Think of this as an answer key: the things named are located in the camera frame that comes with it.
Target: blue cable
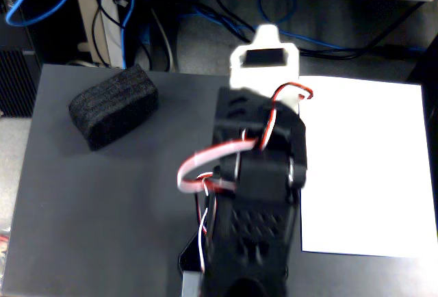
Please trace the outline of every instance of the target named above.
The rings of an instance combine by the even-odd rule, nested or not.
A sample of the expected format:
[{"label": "blue cable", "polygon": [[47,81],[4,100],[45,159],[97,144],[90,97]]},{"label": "blue cable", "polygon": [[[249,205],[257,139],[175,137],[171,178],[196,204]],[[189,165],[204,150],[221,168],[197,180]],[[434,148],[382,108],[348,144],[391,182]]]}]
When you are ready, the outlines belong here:
[{"label": "blue cable", "polygon": [[[208,21],[211,21],[213,23],[216,23],[217,25],[223,25],[221,21],[219,21],[218,19],[215,19],[214,17],[202,13],[200,10],[198,10],[197,8],[195,8],[196,13],[189,13],[189,14],[182,14],[179,17],[180,18],[187,18],[187,17],[191,17],[191,16],[200,16],[203,18],[206,18]],[[245,26],[235,26],[233,24],[233,22],[231,22],[227,17],[223,18],[225,20],[225,22],[227,22],[238,34],[242,34],[242,30],[241,28],[246,28]]]},{"label": "blue cable", "polygon": [[134,11],[134,5],[136,3],[136,0],[131,0],[131,7],[129,8],[128,13],[126,14],[125,19],[123,20],[122,26],[124,27],[120,33],[120,45],[122,47],[122,59],[123,59],[123,68],[126,69],[126,55],[125,55],[125,30],[129,21],[129,18],[131,18],[132,12]]},{"label": "blue cable", "polygon": [[67,0],[61,0],[54,8],[52,8],[51,10],[49,10],[49,11],[45,12],[44,14],[41,14],[40,16],[37,16],[36,18],[33,18],[31,20],[23,21],[23,22],[13,22],[13,21],[11,21],[12,15],[14,15],[14,13],[18,10],[18,8],[21,6],[23,1],[24,0],[17,0],[16,3],[14,4],[14,6],[12,6],[12,8],[6,14],[6,23],[8,25],[11,25],[11,26],[14,26],[14,27],[26,27],[28,25],[33,25],[33,24],[35,24],[37,22],[40,22],[41,20],[44,20],[48,16],[50,16],[53,13],[55,13],[56,11],[58,11],[59,8],[61,6],[63,6]]},{"label": "blue cable", "polygon": [[[272,21],[268,18],[268,16],[266,15],[265,11],[263,11],[263,8],[261,6],[261,0],[257,1],[257,7],[259,9],[259,13],[261,15],[261,17],[268,23],[272,23]],[[294,10],[296,9],[296,0],[294,0]],[[289,20],[290,17],[292,16],[292,14],[294,13],[294,10],[291,11],[289,14],[287,14],[284,18],[280,19],[279,21],[277,21],[275,24],[278,25],[279,23],[282,23],[286,20]],[[285,31],[283,29],[279,29],[280,34],[285,35],[285,36],[289,36],[289,37],[293,37],[296,39],[301,39],[301,40],[305,40],[306,42],[312,42],[314,44],[318,44],[321,46],[326,46],[326,47],[330,47],[332,49],[345,49],[345,47],[341,47],[341,46],[337,46],[334,44],[329,44],[327,42],[322,42],[321,40],[316,40],[310,37],[306,37],[303,35],[298,35],[298,34],[293,34],[292,32],[288,32]]]}]

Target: red and white cable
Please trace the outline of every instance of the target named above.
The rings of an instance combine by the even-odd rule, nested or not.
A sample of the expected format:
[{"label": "red and white cable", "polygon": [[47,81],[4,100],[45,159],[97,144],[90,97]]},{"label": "red and white cable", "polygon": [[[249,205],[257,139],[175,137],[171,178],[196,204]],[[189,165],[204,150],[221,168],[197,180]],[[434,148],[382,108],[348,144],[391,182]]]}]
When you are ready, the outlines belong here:
[{"label": "red and white cable", "polygon": [[[287,86],[294,86],[297,88],[300,88],[301,90],[304,90],[305,92],[307,92],[309,95],[307,96],[307,100],[310,100],[313,97],[313,90],[308,88],[307,86],[301,85],[300,83],[295,83],[293,81],[290,81],[288,83],[284,83],[283,85],[281,85],[280,87],[278,87],[275,90],[275,93],[272,95],[272,110],[270,112],[269,115],[269,120],[268,120],[268,124],[266,125],[266,129],[263,133],[263,136],[261,137],[261,142],[260,142],[260,149],[264,150],[266,148],[266,146],[268,145],[269,139],[272,135],[272,131],[274,130],[274,126],[275,126],[275,120],[276,120],[276,108],[275,108],[275,102],[277,100],[277,98],[279,97],[280,92],[284,89],[284,87]],[[305,96],[302,94],[299,94],[299,97],[301,100],[305,99]]]}]

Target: robotic arm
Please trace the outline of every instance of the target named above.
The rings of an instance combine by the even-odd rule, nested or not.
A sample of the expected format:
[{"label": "robotic arm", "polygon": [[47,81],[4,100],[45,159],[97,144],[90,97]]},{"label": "robotic arm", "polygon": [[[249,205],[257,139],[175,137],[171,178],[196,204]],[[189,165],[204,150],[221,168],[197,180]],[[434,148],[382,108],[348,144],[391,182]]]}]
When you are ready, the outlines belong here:
[{"label": "robotic arm", "polygon": [[[218,94],[213,146],[187,159],[182,192],[206,193],[199,230],[181,253],[183,297],[286,296],[287,255],[307,171],[298,104],[299,52],[274,25],[231,55],[230,88]],[[213,159],[219,166],[184,176]]]}]

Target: wire bundle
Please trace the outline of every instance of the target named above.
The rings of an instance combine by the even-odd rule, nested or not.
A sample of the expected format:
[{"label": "wire bundle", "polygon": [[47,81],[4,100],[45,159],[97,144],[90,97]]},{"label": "wire bundle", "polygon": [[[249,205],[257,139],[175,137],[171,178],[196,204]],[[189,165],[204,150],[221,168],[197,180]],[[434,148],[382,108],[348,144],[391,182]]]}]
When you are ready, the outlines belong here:
[{"label": "wire bundle", "polygon": [[[261,150],[264,150],[265,147],[268,145],[268,142],[272,135],[272,131],[275,126],[275,121],[276,121],[275,103],[281,91],[287,86],[293,86],[305,91],[306,93],[308,93],[307,99],[311,99],[313,97],[312,89],[293,81],[284,83],[283,85],[279,86],[276,89],[275,93],[272,95],[271,98],[272,109],[270,111],[268,123],[260,139],[261,142],[259,144],[259,147]],[[301,94],[299,94],[299,97],[300,99],[305,98],[305,96]],[[184,177],[186,176],[186,174],[188,174],[189,172],[195,170],[196,168],[202,165],[212,162],[213,160],[226,157],[227,155],[232,155],[234,153],[237,153],[236,168],[235,168],[235,176],[237,177],[238,166],[240,162],[240,153],[243,151],[249,151],[254,149],[257,146],[258,141],[259,141],[258,138],[247,138],[246,129],[244,129],[242,132],[241,140],[231,140],[201,150],[193,154],[191,157],[187,158],[178,169],[178,173],[177,173],[178,189],[184,193],[194,193],[196,214],[198,217],[198,224],[199,224],[198,251],[199,251],[199,259],[200,259],[200,266],[202,272],[205,271],[205,262],[204,262],[203,248],[202,248],[202,233],[204,234],[207,233],[207,229],[204,223],[208,213],[208,208],[206,208],[204,214],[201,215],[201,206],[199,205],[199,199],[197,193],[204,191],[205,195],[209,196],[209,191],[221,192],[224,190],[228,190],[233,192],[236,189],[236,185],[235,182],[223,181],[222,179],[219,180],[211,179],[213,177],[213,172],[204,172],[203,174],[198,175],[197,178],[193,180],[185,179]],[[216,208],[217,208],[217,200],[215,198],[213,218],[216,215]]]},{"label": "wire bundle", "polygon": [[52,9],[41,14],[40,16],[37,16],[36,18],[30,19],[27,21],[22,21],[22,22],[14,22],[14,21],[12,21],[12,15],[14,15],[14,13],[18,10],[18,8],[24,2],[24,0],[16,0],[14,6],[12,6],[12,8],[6,14],[6,23],[8,25],[11,25],[14,27],[26,27],[28,25],[33,25],[35,23],[38,23],[38,22],[44,20],[45,18],[49,17],[50,15],[52,15],[53,13],[58,11],[66,3],[66,1],[67,0],[60,0]]},{"label": "wire bundle", "polygon": [[[238,29],[249,29],[252,32],[255,32],[254,27],[252,27],[247,22],[245,22],[240,17],[238,17],[236,14],[234,14],[230,10],[228,10],[221,0],[216,0],[216,2],[229,16],[231,16],[234,20],[239,21],[243,24],[243,25],[237,25],[237,24],[233,23],[232,19],[228,18],[227,29],[232,29],[233,34],[238,34],[236,32],[236,30],[238,30]],[[312,42],[314,44],[318,44],[321,46],[330,47],[330,49],[323,49],[323,50],[300,49],[300,54],[302,56],[316,57],[316,58],[321,58],[321,59],[326,59],[326,60],[352,60],[352,59],[355,59],[357,57],[362,56],[365,53],[372,51],[373,48],[376,47],[376,45],[378,43],[380,43],[393,30],[395,30],[401,23],[403,23],[408,17],[410,17],[410,15],[412,13],[414,13],[418,8],[420,8],[422,4],[423,4],[423,2],[418,2],[414,6],[409,8],[397,20],[395,20],[387,29],[385,29],[375,39],[373,39],[367,46],[365,46],[363,48],[345,48],[345,47],[341,47],[338,45],[329,44],[329,43],[323,42],[321,40],[315,40],[313,38],[309,38],[309,37],[302,36],[299,34],[293,34],[291,32],[288,32],[288,31],[285,31],[282,29],[280,29],[279,32],[280,32],[280,34],[283,34],[285,36],[290,36],[290,37],[304,40],[307,42]],[[276,22],[272,22],[270,20],[270,18],[268,17],[268,15],[266,14],[266,12],[264,11],[263,6],[262,6],[262,0],[257,0],[257,7],[258,7],[260,15],[262,16],[262,18],[265,21],[267,21],[268,23],[273,23],[273,24],[279,25],[280,23],[283,23],[292,17],[294,12],[296,11],[296,0],[292,0],[291,11],[288,12],[283,18],[277,20]],[[249,42],[249,40],[246,37],[244,37],[244,39],[242,39],[242,36],[240,36],[240,39],[243,40],[244,42]],[[332,53],[347,53],[347,54],[345,54],[345,55],[331,55]]]}]

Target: floor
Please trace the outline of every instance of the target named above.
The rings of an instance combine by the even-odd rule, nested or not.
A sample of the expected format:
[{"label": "floor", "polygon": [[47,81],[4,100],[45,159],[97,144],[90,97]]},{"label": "floor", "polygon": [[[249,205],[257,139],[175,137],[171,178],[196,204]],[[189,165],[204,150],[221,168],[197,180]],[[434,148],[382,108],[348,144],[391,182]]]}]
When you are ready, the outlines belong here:
[{"label": "floor", "polygon": [[[214,0],[200,1],[219,10]],[[257,11],[257,0],[222,1],[251,25],[263,22]],[[272,20],[281,18],[291,4],[292,0],[263,0]],[[388,0],[297,0],[296,4],[295,14],[281,25],[282,29],[343,47],[364,46],[413,5]],[[388,36],[385,43],[426,48],[437,32],[438,5],[426,3]],[[285,36],[281,39],[292,40]],[[230,53],[239,44],[223,27],[195,16],[180,19],[173,47],[180,72],[228,75]],[[300,40],[297,45],[315,47]],[[147,68],[143,57],[139,56],[137,61]],[[414,66],[415,60],[388,60],[373,55],[351,61],[303,57],[300,74],[404,81]],[[8,230],[12,221],[29,128],[30,120],[0,118],[0,230]]]}]

